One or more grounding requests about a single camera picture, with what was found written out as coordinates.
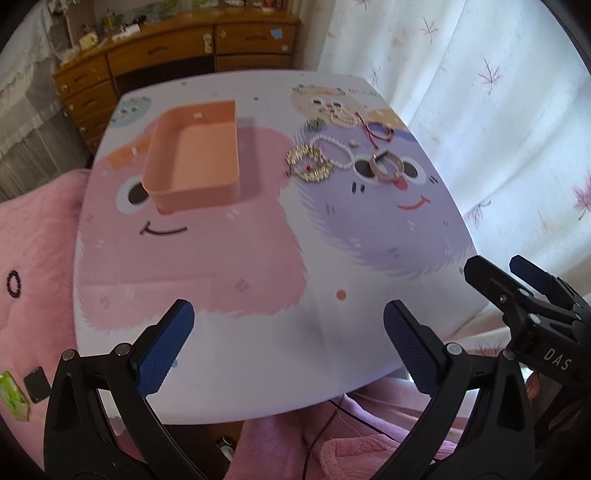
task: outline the white curtain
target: white curtain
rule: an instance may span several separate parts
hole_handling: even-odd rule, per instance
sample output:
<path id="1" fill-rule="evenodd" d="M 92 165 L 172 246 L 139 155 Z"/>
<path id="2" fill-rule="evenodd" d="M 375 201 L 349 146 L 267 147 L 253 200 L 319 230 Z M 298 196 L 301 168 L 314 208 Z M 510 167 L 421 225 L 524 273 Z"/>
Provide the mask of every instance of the white curtain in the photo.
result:
<path id="1" fill-rule="evenodd" d="M 417 137 L 481 255 L 591 294 L 591 81 L 538 0 L 294 0 L 302 68 L 364 77 Z M 456 338 L 508 340 L 489 306 Z"/>

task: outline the red string bracelet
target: red string bracelet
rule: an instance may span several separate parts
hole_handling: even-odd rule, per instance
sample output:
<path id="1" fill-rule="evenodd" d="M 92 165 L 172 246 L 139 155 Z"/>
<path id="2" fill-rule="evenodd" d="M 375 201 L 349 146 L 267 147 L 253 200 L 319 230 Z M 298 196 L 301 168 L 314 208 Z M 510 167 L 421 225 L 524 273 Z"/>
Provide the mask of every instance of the red string bracelet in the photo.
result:
<path id="1" fill-rule="evenodd" d="M 359 112 L 355 112 L 355 115 L 357 115 L 357 118 L 359 118 L 359 121 L 361 122 L 361 124 L 363 125 L 363 128 L 365 129 L 368 137 L 369 137 L 369 141 L 372 143 L 372 145 L 376 148 L 376 150 L 379 148 L 378 144 L 374 141 L 374 138 L 377 138 L 378 140 L 383 140 L 385 142 L 391 142 L 392 139 L 394 138 L 394 129 L 387 127 L 386 125 L 380 123 L 380 122 L 365 122 L 365 120 L 363 120 L 363 118 L 361 118 L 361 115 L 359 114 Z M 384 130 L 386 130 L 387 132 L 387 136 L 386 137 L 380 137 L 378 134 L 374 133 L 371 131 L 370 129 L 370 125 L 379 125 L 381 128 L 383 128 Z"/>

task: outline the orange plastic tray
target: orange plastic tray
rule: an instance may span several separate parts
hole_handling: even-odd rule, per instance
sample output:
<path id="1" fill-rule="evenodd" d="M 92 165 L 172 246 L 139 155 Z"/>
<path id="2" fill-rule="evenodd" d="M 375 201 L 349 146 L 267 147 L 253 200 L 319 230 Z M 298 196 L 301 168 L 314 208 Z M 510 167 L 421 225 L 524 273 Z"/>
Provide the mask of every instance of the orange plastic tray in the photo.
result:
<path id="1" fill-rule="evenodd" d="M 142 184 L 161 210 L 237 202 L 240 171 L 235 102 L 187 105 L 160 116 Z"/>

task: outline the cartoon mouth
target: cartoon mouth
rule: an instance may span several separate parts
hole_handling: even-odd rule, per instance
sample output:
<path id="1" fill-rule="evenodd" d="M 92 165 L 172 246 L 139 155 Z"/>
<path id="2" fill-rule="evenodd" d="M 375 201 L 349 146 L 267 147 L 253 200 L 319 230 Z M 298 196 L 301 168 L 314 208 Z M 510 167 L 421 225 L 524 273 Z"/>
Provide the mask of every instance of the cartoon mouth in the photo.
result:
<path id="1" fill-rule="evenodd" d="M 418 203 L 415 203 L 414 205 L 397 205 L 397 207 L 401 210 L 416 210 L 417 208 L 422 207 L 425 203 L 431 203 L 431 200 L 421 195 L 421 200 Z"/>
<path id="2" fill-rule="evenodd" d="M 156 235 L 156 236 L 166 236 L 166 235 L 176 235 L 177 233 L 183 233 L 186 232 L 187 230 L 189 230 L 187 227 L 182 227 L 182 228 L 177 228 L 175 230 L 165 230 L 165 231 L 158 231 L 158 230 L 152 230 L 150 228 L 151 222 L 148 220 L 146 222 L 145 227 L 142 229 L 142 231 L 139 233 L 140 235 L 143 235 L 145 233 L 149 233 L 150 235 Z"/>

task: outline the purple cartoon cat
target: purple cartoon cat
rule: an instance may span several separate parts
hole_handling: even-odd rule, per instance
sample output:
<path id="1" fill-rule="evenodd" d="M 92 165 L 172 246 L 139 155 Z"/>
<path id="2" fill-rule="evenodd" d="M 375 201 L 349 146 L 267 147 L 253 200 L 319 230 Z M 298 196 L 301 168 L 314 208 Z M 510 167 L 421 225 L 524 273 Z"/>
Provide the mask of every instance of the purple cartoon cat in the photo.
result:
<path id="1" fill-rule="evenodd" d="M 297 143 L 310 141 L 318 132 L 301 131 Z M 463 260 L 475 249 L 466 225 L 443 181 L 414 137 L 396 131 L 391 142 L 370 143 L 363 126 L 346 129 L 327 125 L 321 132 L 344 145 L 349 141 L 354 168 L 335 170 L 321 183 L 297 180 L 304 205 L 331 244 L 355 261 L 388 274 L 419 277 Z M 346 154 L 326 142 L 319 146 L 333 160 L 347 163 Z M 368 160 L 389 150 L 403 162 L 404 174 L 380 183 Z M 386 173 L 397 168 L 383 158 L 378 166 Z"/>

